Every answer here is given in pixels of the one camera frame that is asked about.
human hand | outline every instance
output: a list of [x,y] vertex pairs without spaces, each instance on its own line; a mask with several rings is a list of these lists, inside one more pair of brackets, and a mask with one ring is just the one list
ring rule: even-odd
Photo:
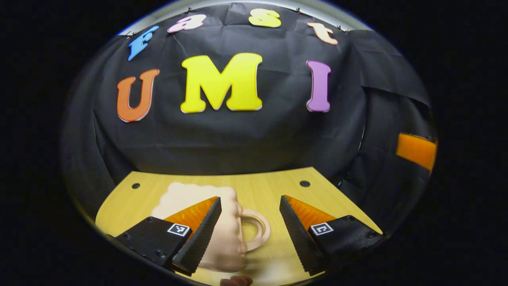
[[252,278],[247,275],[231,276],[229,279],[221,279],[220,286],[250,286]]

mug handle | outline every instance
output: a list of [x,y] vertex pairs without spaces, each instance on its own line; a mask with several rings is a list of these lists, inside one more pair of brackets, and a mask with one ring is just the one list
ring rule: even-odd
[[[251,241],[245,243],[247,245],[247,252],[249,252],[265,243],[270,238],[272,229],[266,217],[256,211],[243,209],[241,217],[242,219],[251,220],[258,227],[258,233],[256,234],[256,237],[254,237]],[[263,226],[260,222],[265,225],[265,232],[263,232]]]

letter m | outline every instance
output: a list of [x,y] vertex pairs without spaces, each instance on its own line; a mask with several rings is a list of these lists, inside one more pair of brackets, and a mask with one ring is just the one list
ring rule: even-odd
[[255,53],[234,55],[220,73],[207,55],[198,55],[182,62],[187,69],[185,101],[180,106],[184,113],[203,112],[206,103],[201,100],[201,88],[213,109],[218,110],[229,88],[231,97],[226,101],[230,110],[259,110],[256,74],[263,58]]

beer mug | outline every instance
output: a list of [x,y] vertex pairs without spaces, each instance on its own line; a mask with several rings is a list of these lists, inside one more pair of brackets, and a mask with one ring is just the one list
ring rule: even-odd
[[[151,215],[165,219],[213,196],[220,197],[222,212],[198,267],[212,271],[237,272],[245,267],[245,254],[260,247],[270,238],[271,228],[262,214],[242,208],[232,187],[172,183]],[[248,242],[243,241],[242,220],[258,228],[256,236]]]

wooden table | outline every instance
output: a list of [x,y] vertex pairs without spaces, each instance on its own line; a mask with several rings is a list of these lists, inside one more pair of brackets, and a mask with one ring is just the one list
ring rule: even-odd
[[[310,186],[303,187],[301,181]],[[353,215],[364,224],[382,233],[377,225],[342,192],[312,167],[270,173],[223,176],[174,176],[132,172],[106,198],[96,218],[97,227],[106,234],[118,236],[151,215],[160,197],[173,182],[183,184],[231,186],[238,202],[263,214],[270,222],[272,234],[260,248],[246,254],[246,266],[236,273],[197,269],[188,277],[210,285],[220,279],[245,274],[253,278],[253,286],[274,286],[299,282],[321,275],[309,276],[303,270],[288,230],[279,212],[280,197],[289,195],[337,218]],[[132,188],[138,183],[140,187]],[[256,228],[242,223],[244,241],[253,238]]]

